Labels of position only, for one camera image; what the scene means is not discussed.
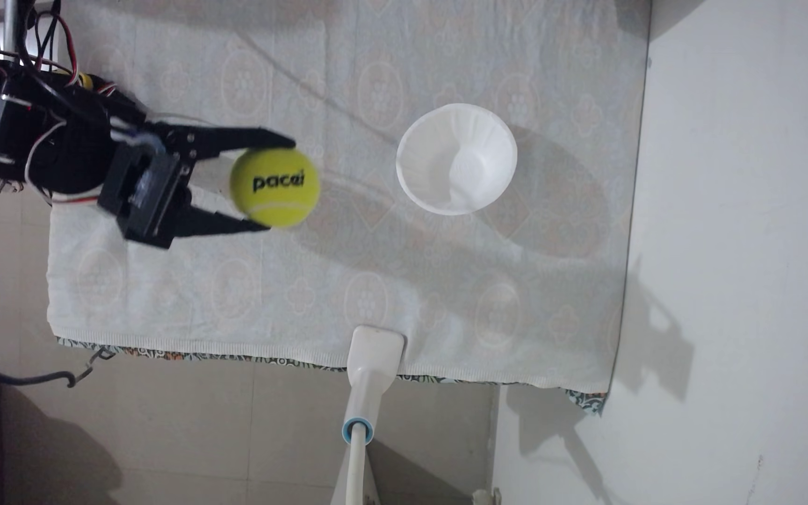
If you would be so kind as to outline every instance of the white tablecloth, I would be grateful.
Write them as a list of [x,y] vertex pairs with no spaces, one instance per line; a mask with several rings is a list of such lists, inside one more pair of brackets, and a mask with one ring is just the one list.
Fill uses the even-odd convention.
[[[96,208],[56,206],[55,334],[338,367],[353,328],[369,324],[408,337],[402,374],[607,391],[648,10],[640,0],[65,3],[81,70],[154,110],[294,137],[323,192],[296,228],[179,239],[167,252],[124,242]],[[395,150],[411,122],[455,101],[511,126],[519,166],[483,211],[435,216],[400,189]]]

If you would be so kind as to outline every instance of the tennis ball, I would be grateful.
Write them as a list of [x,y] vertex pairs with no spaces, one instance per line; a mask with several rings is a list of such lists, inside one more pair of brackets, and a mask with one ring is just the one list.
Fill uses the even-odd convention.
[[297,149],[248,150],[230,174],[236,208],[271,227],[301,223],[320,200],[320,178]]

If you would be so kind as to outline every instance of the patterned cloth border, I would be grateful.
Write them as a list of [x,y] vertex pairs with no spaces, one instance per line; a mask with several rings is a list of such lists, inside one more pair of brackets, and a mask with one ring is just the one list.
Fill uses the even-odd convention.
[[[172,360],[172,361],[202,361],[202,360],[231,360],[231,361],[252,361],[254,363],[273,363],[276,365],[286,365],[288,367],[299,368],[314,368],[319,370],[327,370],[329,372],[344,372],[344,367],[321,367],[311,363],[303,363],[295,360],[287,360],[285,358],[258,358],[253,356],[241,356],[237,354],[209,354],[207,352],[173,352],[170,350],[151,350],[142,349],[139,347],[118,347],[113,345],[100,345],[91,342],[83,342],[79,340],[65,339],[56,337],[58,343],[66,347],[78,347],[83,349],[99,350],[105,348],[108,352],[129,354],[130,356],[142,356],[145,358],[155,358],[159,360]],[[469,384],[465,380],[449,379],[445,377],[436,377],[432,375],[398,375],[398,379],[409,380],[412,382],[426,382],[437,384]],[[471,384],[492,384],[492,385],[509,385],[515,383],[496,383],[496,382],[481,382]],[[607,399],[606,393],[579,393],[578,391],[564,390],[570,400],[578,405],[582,410],[597,414],[603,407],[604,401]]]

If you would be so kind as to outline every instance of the white paper cup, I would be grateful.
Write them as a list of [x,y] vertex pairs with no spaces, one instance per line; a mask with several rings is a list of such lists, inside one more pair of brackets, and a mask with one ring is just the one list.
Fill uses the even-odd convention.
[[516,140],[491,110],[452,103],[410,126],[398,145],[397,166],[410,200],[459,216],[501,196],[516,169]]

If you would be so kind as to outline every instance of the white wall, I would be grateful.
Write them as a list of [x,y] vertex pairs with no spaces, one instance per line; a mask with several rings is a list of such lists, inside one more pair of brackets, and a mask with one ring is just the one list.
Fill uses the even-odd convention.
[[505,505],[808,503],[808,0],[663,11],[612,396],[502,392]]

